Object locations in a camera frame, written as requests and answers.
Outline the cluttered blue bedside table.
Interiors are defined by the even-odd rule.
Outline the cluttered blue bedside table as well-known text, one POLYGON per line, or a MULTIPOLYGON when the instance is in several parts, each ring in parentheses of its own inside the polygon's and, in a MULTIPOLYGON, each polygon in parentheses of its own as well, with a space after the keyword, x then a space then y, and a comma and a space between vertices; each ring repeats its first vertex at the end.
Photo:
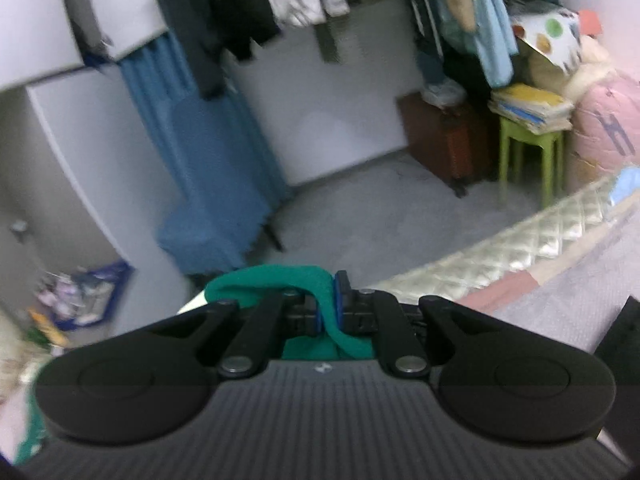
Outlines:
POLYGON ((44 271, 35 284, 36 303, 27 309, 29 321, 50 344, 68 348, 69 334, 111 322, 133 275, 125 260, 72 274, 44 271))

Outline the polka dot white bag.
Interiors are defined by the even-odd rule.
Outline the polka dot white bag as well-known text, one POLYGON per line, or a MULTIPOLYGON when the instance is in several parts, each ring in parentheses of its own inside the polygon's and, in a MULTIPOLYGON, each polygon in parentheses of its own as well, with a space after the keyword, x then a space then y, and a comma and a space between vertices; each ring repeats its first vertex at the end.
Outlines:
POLYGON ((514 35, 563 73, 582 62, 579 16, 547 1, 511 0, 506 7, 514 35))

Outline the stack of folded cloths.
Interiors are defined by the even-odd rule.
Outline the stack of folded cloths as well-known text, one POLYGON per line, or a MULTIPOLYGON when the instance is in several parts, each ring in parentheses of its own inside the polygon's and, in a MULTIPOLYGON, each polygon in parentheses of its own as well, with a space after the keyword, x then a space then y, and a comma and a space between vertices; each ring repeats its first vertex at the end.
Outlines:
POLYGON ((572 128, 574 104, 556 93, 527 84, 491 92, 489 108, 536 134, 572 128))

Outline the grey white wardrobe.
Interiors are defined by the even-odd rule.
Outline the grey white wardrobe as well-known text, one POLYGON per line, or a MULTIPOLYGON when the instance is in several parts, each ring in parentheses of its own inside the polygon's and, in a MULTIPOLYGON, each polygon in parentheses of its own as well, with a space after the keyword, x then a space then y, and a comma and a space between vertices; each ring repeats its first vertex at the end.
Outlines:
POLYGON ((174 314, 189 285, 155 234, 179 200, 119 60, 157 37, 154 0, 1 0, 1 297, 43 271, 126 260, 114 327, 174 314))

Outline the pink storage bag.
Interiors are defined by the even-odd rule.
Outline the pink storage bag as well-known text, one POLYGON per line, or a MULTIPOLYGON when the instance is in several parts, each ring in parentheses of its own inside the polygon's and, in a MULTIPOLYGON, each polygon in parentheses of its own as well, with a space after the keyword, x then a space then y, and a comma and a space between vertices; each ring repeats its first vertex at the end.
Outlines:
POLYGON ((565 189, 573 193, 623 167, 639 165, 639 83, 598 82, 577 103, 565 153, 565 189))

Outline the brown wooden cabinet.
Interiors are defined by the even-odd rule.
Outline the brown wooden cabinet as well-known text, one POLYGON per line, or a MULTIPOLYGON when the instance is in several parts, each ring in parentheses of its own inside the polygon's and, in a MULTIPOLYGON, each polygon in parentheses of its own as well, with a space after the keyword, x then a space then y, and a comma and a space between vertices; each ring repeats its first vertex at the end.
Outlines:
POLYGON ((444 182, 457 198, 487 176, 490 158, 486 115, 463 103, 439 108, 420 92, 396 99, 409 154, 444 182))

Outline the black hanging jacket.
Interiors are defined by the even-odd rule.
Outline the black hanging jacket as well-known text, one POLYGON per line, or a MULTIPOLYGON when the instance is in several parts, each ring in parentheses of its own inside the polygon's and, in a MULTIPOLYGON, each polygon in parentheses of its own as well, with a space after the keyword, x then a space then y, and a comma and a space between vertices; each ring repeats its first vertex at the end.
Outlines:
POLYGON ((280 35, 269 0, 158 0, 204 99, 224 93, 224 55, 253 58, 252 45, 280 35))

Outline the light blue hanging garment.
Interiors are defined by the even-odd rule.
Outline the light blue hanging garment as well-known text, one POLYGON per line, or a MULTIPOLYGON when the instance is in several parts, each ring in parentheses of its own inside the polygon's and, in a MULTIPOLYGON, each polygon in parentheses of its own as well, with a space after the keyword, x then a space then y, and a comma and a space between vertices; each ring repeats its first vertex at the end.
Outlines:
POLYGON ((512 56, 518 54, 511 22, 503 0, 472 0, 475 32, 464 32, 455 20, 442 26, 442 33, 461 53, 474 54, 491 89, 510 84, 512 56))

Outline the grey bed sheet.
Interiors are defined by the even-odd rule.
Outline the grey bed sheet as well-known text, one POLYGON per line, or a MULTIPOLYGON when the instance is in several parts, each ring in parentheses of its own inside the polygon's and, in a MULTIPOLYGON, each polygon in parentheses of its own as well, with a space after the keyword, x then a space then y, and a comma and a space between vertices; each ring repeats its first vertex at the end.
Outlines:
POLYGON ((593 352, 629 297, 639 297, 639 209, 540 268, 510 274, 459 304, 530 332, 593 352))

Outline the green hooded sweatshirt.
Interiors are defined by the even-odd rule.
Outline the green hooded sweatshirt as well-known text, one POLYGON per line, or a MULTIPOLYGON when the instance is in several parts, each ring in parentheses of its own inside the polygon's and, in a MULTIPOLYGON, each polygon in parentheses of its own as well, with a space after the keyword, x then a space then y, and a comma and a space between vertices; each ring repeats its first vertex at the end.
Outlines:
POLYGON ((259 310, 283 330, 283 359, 372 358, 369 339, 341 331, 334 290, 318 266, 252 266, 209 282, 201 307, 59 356, 36 377, 11 464, 55 436, 113 446, 184 426, 213 395, 228 345, 259 310))

